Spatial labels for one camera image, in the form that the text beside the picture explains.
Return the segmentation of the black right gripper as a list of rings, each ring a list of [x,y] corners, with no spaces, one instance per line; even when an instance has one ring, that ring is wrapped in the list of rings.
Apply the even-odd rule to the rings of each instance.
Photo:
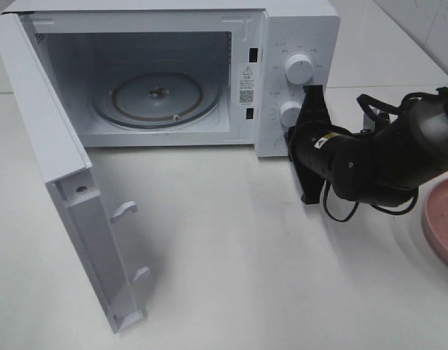
[[[350,131],[330,125],[322,85],[305,85],[303,91],[296,125],[288,130],[286,141],[302,202],[318,204],[325,179],[359,164],[359,140]]]

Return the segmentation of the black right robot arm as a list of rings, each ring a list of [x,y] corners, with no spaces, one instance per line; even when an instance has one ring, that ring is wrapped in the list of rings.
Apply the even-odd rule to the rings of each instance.
[[[318,203],[328,182],[341,199],[396,207],[448,171],[447,87],[409,93],[398,106],[361,94],[358,105],[374,128],[359,133],[331,122],[321,86],[304,92],[296,124],[286,133],[304,203]]]

